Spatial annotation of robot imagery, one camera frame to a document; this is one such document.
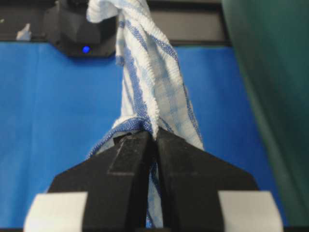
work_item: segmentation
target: white pad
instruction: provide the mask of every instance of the white pad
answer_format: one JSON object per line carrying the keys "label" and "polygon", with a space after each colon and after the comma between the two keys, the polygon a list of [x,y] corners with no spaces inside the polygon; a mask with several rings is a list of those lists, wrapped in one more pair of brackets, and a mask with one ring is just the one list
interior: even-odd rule
{"label": "white pad", "polygon": [[24,232],[82,232],[87,192],[38,194],[26,217]]}
{"label": "white pad", "polygon": [[283,232],[269,191],[219,191],[225,232]]}

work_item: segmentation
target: green fabric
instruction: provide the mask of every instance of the green fabric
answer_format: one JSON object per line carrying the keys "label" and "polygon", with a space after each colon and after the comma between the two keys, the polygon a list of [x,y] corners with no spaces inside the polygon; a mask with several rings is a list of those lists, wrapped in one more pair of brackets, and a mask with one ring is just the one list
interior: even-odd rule
{"label": "green fabric", "polygon": [[223,0],[291,225],[309,225],[309,0]]}

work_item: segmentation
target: blue led light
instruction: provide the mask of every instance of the blue led light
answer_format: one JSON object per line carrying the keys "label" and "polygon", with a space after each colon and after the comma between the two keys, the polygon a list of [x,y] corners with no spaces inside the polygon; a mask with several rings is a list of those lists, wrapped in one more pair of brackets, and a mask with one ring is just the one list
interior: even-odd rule
{"label": "blue led light", "polygon": [[84,52],[84,53],[90,52],[90,47],[89,47],[89,46],[83,47],[83,52]]}

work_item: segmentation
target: blue table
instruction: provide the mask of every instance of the blue table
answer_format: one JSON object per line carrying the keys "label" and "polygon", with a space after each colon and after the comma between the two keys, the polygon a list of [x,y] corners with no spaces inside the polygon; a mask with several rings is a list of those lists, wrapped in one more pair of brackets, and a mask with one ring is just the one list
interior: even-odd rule
{"label": "blue table", "polygon": [[[253,174],[286,224],[233,49],[177,52],[205,149]],[[122,68],[46,43],[0,43],[0,54],[0,227],[22,227],[35,194],[82,162],[120,116]]]}

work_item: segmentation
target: twisted towel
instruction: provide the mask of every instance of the twisted towel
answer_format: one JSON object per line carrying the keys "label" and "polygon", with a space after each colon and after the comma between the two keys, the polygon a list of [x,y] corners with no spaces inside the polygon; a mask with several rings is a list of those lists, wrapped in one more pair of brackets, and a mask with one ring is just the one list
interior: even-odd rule
{"label": "twisted towel", "polygon": [[[118,15],[116,60],[123,66],[121,116],[89,156],[113,145],[127,131],[159,127],[203,149],[191,102],[183,84],[177,53],[154,24],[146,0],[90,0],[87,19],[97,23]],[[162,227],[157,166],[151,167],[147,225]]]}

